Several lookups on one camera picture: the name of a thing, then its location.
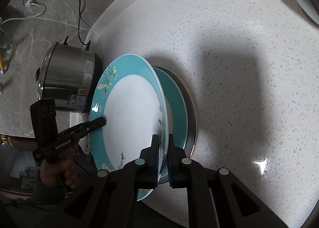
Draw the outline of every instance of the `person's sleeve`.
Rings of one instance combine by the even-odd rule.
[[[48,187],[44,185],[40,179],[40,171],[35,179],[35,188],[33,197],[27,198],[25,201],[32,205],[57,205],[65,198],[63,187],[57,185]]]

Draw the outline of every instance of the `pot lid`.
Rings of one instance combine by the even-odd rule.
[[[47,68],[49,66],[51,55],[57,44],[58,42],[56,42],[49,48],[49,50],[47,51],[47,54],[44,57],[41,67],[38,68],[35,74],[35,79],[38,81],[38,99],[39,100],[43,98],[43,88],[44,88],[45,77],[47,75]]]

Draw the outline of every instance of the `yellow pipe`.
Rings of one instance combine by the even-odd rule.
[[[3,65],[3,60],[2,60],[2,55],[0,53],[0,69],[4,70],[4,65]]]

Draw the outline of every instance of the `stacked plate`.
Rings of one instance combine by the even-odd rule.
[[[144,58],[126,54],[115,59],[96,87],[90,120],[106,116],[107,123],[90,134],[97,169],[115,171],[139,158],[159,136],[159,183],[168,181],[168,135],[189,157],[196,138],[196,118],[185,86],[173,73],[152,67]],[[140,189],[138,200],[152,190]]]

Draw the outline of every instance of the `stainless steel pot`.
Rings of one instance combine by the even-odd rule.
[[[87,112],[100,74],[101,63],[95,53],[57,42],[36,72],[38,98],[54,99],[57,110]]]

